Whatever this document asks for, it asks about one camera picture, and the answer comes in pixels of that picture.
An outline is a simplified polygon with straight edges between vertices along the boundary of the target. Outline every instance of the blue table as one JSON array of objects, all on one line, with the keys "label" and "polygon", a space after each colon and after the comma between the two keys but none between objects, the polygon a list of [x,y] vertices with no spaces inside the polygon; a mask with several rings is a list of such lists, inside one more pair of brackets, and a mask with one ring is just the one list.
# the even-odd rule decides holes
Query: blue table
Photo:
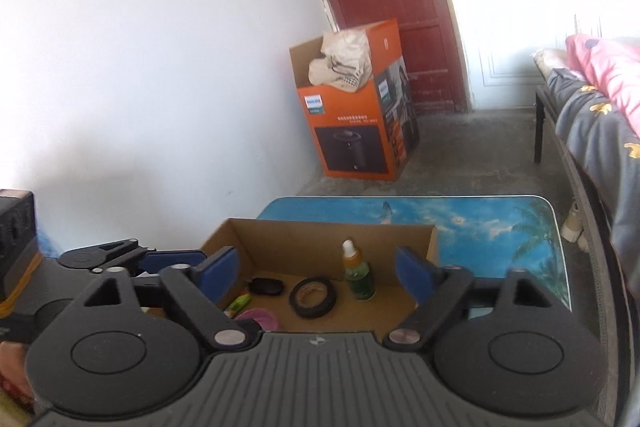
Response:
[{"label": "blue table", "polygon": [[440,264],[478,277],[527,269],[571,308],[556,216],[538,196],[291,197],[271,201],[258,219],[436,225]]}]

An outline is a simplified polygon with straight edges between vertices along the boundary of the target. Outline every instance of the green object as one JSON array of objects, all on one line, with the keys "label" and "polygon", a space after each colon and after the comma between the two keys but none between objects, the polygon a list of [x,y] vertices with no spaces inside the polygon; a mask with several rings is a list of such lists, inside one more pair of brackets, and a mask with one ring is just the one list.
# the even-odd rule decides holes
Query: green object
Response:
[{"label": "green object", "polygon": [[226,307],[225,315],[230,319],[234,318],[238,313],[251,302],[251,295],[249,293],[243,293],[236,297],[236,299]]},{"label": "green object", "polygon": [[353,241],[350,239],[342,244],[342,249],[344,279],[358,301],[368,301],[376,293],[369,263],[362,260],[362,254],[353,246]]},{"label": "green object", "polygon": [[368,301],[376,294],[369,263],[366,261],[362,261],[356,268],[347,268],[344,271],[344,278],[358,301]]}]

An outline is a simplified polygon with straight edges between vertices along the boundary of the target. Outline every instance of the gray bedsheet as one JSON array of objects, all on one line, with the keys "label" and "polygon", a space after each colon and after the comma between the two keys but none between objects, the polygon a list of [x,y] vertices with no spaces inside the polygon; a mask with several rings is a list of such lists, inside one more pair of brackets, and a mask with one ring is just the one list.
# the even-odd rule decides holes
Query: gray bedsheet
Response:
[{"label": "gray bedsheet", "polygon": [[640,298],[640,139],[609,99],[570,70],[548,87],[556,134],[593,181],[611,218],[611,243],[631,292]]}]

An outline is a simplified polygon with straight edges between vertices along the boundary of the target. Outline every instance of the green liquid bottle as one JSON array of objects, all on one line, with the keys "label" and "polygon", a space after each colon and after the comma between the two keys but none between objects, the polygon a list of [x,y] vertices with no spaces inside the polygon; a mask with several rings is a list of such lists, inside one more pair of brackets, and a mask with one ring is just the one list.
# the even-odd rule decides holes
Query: green liquid bottle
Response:
[{"label": "green liquid bottle", "polygon": [[344,279],[347,281],[351,293],[358,301],[368,301],[376,293],[369,263],[362,260],[362,254],[353,246],[353,241],[347,239],[342,244],[344,252]]}]

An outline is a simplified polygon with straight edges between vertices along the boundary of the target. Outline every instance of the tape roll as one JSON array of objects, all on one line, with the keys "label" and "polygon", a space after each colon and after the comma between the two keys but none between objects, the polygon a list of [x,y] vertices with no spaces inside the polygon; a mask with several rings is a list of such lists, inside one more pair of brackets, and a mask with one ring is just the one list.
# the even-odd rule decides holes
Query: tape roll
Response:
[{"label": "tape roll", "polygon": [[[325,293],[324,299],[315,306],[308,306],[304,303],[306,295],[312,292]],[[289,304],[298,317],[303,319],[317,319],[330,312],[335,306],[335,287],[332,282],[325,277],[310,277],[304,279],[294,286],[289,294]]]}]

